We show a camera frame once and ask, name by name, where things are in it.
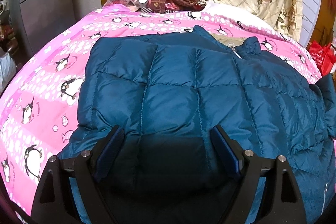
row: pink blanket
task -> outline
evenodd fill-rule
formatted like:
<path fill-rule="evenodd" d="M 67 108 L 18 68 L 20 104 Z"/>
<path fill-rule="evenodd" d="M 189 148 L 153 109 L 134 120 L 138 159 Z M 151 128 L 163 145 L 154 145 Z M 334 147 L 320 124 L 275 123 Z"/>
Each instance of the pink blanket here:
<path fill-rule="evenodd" d="M 228 37 L 256 36 L 263 50 L 292 65 L 309 83 L 321 77 L 308 52 L 275 31 L 200 12 L 140 14 L 122 5 L 98 9 L 31 58 L 0 98 L 0 173 L 10 198 L 30 213 L 48 158 L 62 150 L 77 128 L 85 65 L 100 37 L 188 32 L 195 25 Z M 71 94 L 63 94 L 61 88 L 72 80 L 76 85 L 72 85 Z"/>

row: zipper pull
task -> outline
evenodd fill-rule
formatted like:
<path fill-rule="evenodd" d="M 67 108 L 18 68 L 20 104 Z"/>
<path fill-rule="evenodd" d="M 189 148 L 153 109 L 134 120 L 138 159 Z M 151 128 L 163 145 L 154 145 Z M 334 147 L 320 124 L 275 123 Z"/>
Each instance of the zipper pull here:
<path fill-rule="evenodd" d="M 323 214 L 323 209 L 324 209 L 324 206 L 326 204 L 327 191 L 328 191 L 328 182 L 325 184 L 325 188 L 324 188 L 324 199 L 323 199 L 323 205 L 322 205 L 322 212 L 321 212 L 321 214 Z"/>
<path fill-rule="evenodd" d="M 236 51 L 236 49 L 234 48 L 234 46 L 231 46 L 232 51 L 235 53 L 235 55 L 237 55 L 240 59 L 243 59 Z"/>

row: jacket collar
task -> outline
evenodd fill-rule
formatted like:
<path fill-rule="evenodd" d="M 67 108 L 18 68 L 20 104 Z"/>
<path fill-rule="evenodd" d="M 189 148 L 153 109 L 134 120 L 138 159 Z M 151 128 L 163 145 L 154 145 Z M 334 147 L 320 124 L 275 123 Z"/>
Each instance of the jacket collar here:
<path fill-rule="evenodd" d="M 224 52 L 232 52 L 232 49 L 228 46 L 223 45 L 222 43 L 218 42 L 212 35 L 210 35 L 205 29 L 201 26 L 195 25 L 193 29 L 193 33 L 204 37 L 205 39 L 209 40 L 212 43 L 220 46 Z M 236 51 L 239 54 L 250 54 L 250 55 L 257 55 L 261 53 L 260 43 L 257 37 L 249 37 L 244 40 L 243 44 L 240 46 L 235 47 Z"/>

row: cartoon penguin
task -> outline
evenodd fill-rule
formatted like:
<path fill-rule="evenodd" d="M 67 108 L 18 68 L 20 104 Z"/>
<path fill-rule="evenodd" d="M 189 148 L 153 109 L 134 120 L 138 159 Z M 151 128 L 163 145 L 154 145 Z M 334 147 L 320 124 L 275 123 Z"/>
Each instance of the cartoon penguin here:
<path fill-rule="evenodd" d="M 61 71 L 64 68 L 67 67 L 68 61 L 69 61 L 69 56 L 70 56 L 70 54 L 66 58 L 62 58 L 58 62 L 56 62 L 57 66 L 55 68 L 55 71 Z"/>
<path fill-rule="evenodd" d="M 84 82 L 84 79 L 76 79 L 71 78 L 68 81 L 65 81 L 61 86 L 61 97 L 63 97 L 64 94 L 70 96 L 73 100 L 76 98 L 76 93 L 79 91 L 82 83 Z"/>
<path fill-rule="evenodd" d="M 34 98 L 35 96 L 33 97 L 33 100 L 30 104 L 22 108 L 22 124 L 28 124 L 31 121 Z"/>
<path fill-rule="evenodd" d="M 131 22 L 131 23 L 125 24 L 125 26 L 127 26 L 130 29 L 134 29 L 134 28 L 138 27 L 139 25 L 141 25 L 140 22 Z"/>
<path fill-rule="evenodd" d="M 304 57 L 303 55 L 298 54 L 298 56 L 299 56 L 299 58 L 300 58 L 300 60 L 301 60 L 301 62 L 302 62 L 303 64 L 306 63 L 306 59 L 305 59 L 305 57 Z"/>
<path fill-rule="evenodd" d="M 193 28 L 183 29 L 185 32 L 193 32 Z"/>
<path fill-rule="evenodd" d="M 9 118 L 6 119 L 6 121 L 4 122 L 2 128 L 0 129 L 0 134 L 3 132 L 4 128 L 8 125 L 8 119 Z"/>
<path fill-rule="evenodd" d="M 163 23 L 166 23 L 166 24 L 174 24 L 174 22 L 172 22 L 169 19 L 167 19 L 167 20 L 160 20 L 160 21 L 163 22 Z"/>
<path fill-rule="evenodd" d="M 112 21 L 115 23 L 120 23 L 122 19 L 120 17 L 117 17 L 117 18 L 112 18 Z"/>
<path fill-rule="evenodd" d="M 149 15 L 149 14 L 141 14 L 139 16 L 141 16 L 141 17 L 152 17 L 152 15 Z"/>
<path fill-rule="evenodd" d="M 266 37 L 265 37 L 265 41 L 263 41 L 261 44 L 263 44 L 265 48 L 268 49 L 269 51 L 273 49 L 273 46 L 267 41 Z"/>
<path fill-rule="evenodd" d="M 285 38 L 284 35 L 282 33 L 280 33 L 280 35 L 282 36 L 282 38 L 285 40 L 285 41 L 290 41 L 289 39 Z"/>
<path fill-rule="evenodd" d="M 95 34 L 93 34 L 93 35 L 91 35 L 89 38 L 90 39 L 96 39 L 96 38 L 99 38 L 99 37 L 101 37 L 100 31 L 97 32 L 97 33 L 95 33 Z"/>
<path fill-rule="evenodd" d="M 8 154 L 6 153 L 6 159 L 1 162 L 2 168 L 3 168 L 3 173 L 6 178 L 6 182 L 8 183 L 11 180 L 11 176 L 9 175 L 10 168 L 8 164 Z"/>
<path fill-rule="evenodd" d="M 25 152 L 26 173 L 37 177 L 40 180 L 42 152 L 35 148 L 36 144 L 28 147 Z"/>
<path fill-rule="evenodd" d="M 292 60 L 288 59 L 287 57 L 280 56 L 282 60 L 284 60 L 288 65 L 291 65 L 293 67 L 294 63 Z"/>
<path fill-rule="evenodd" d="M 201 12 L 188 12 L 187 15 L 192 19 L 201 19 Z"/>
<path fill-rule="evenodd" d="M 239 26 L 242 30 L 246 30 L 246 31 L 249 30 L 249 29 L 246 29 L 246 28 L 244 28 L 244 27 L 242 26 L 242 22 L 241 22 L 241 21 L 237 21 L 237 24 L 238 24 L 238 26 Z"/>
<path fill-rule="evenodd" d="M 222 26 L 219 25 L 219 29 L 216 29 L 217 32 L 219 32 L 220 34 L 224 34 L 224 35 L 227 35 L 227 32 L 225 32 L 223 29 L 222 29 Z"/>

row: metal screw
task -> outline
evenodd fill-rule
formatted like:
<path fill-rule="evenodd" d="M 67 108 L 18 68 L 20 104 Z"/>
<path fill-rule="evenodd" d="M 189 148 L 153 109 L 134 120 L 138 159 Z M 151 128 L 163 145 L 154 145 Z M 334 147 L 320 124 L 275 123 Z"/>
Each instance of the metal screw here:
<path fill-rule="evenodd" d="M 82 151 L 81 155 L 82 155 L 82 157 L 88 157 L 88 156 L 90 156 L 90 150 L 84 150 L 84 151 Z"/>
<path fill-rule="evenodd" d="M 252 150 L 245 150 L 245 155 L 248 156 L 248 157 L 252 157 L 254 155 L 253 151 Z"/>
<path fill-rule="evenodd" d="M 53 155 L 49 158 L 50 162 L 54 162 L 57 159 L 57 156 Z"/>
<path fill-rule="evenodd" d="M 279 159 L 279 161 L 281 161 L 281 162 L 286 161 L 286 157 L 283 156 L 283 155 L 280 155 L 280 156 L 278 157 L 278 159 Z"/>

